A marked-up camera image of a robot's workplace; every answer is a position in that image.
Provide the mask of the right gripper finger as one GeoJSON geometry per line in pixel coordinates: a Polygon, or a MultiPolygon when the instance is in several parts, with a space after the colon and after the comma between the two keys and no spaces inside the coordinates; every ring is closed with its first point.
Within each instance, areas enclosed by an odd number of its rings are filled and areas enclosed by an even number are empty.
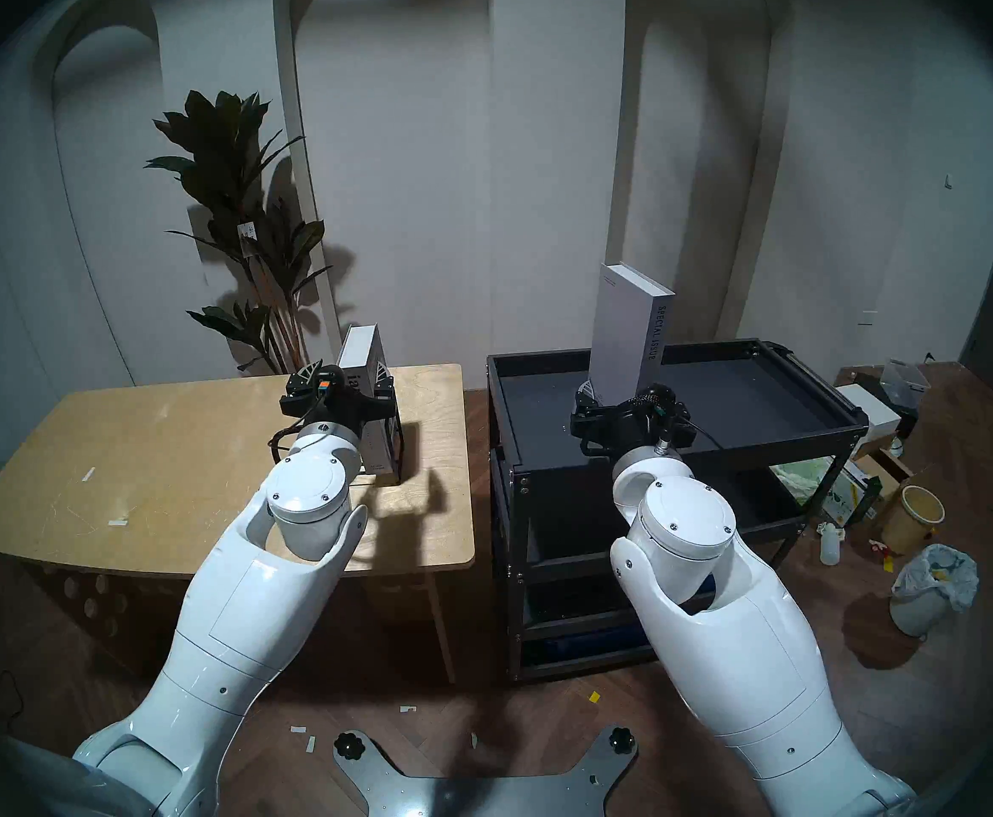
{"type": "Polygon", "coordinates": [[[586,379],[575,392],[571,416],[571,435],[578,439],[580,451],[609,450],[603,426],[605,417],[607,410],[594,395],[591,380],[586,379]]]}
{"type": "Polygon", "coordinates": [[[670,441],[695,441],[699,432],[687,407],[672,391],[666,393],[666,432],[670,441]]]}

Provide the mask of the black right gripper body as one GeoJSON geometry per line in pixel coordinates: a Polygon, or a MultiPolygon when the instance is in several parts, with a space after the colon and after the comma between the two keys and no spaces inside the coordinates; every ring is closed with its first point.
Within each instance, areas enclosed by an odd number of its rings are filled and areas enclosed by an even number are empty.
{"type": "Polygon", "coordinates": [[[619,459],[641,447],[656,449],[670,442],[666,432],[666,393],[641,390],[612,408],[607,432],[607,456],[619,459]]]}

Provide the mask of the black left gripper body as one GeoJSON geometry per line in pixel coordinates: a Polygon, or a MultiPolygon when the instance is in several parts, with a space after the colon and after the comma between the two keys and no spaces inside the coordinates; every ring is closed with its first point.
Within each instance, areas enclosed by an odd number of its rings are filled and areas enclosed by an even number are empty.
{"type": "Polygon", "coordinates": [[[372,423],[395,416],[395,399],[375,399],[349,385],[342,373],[319,373],[317,400],[309,410],[309,421],[338,424],[357,438],[372,423]]]}

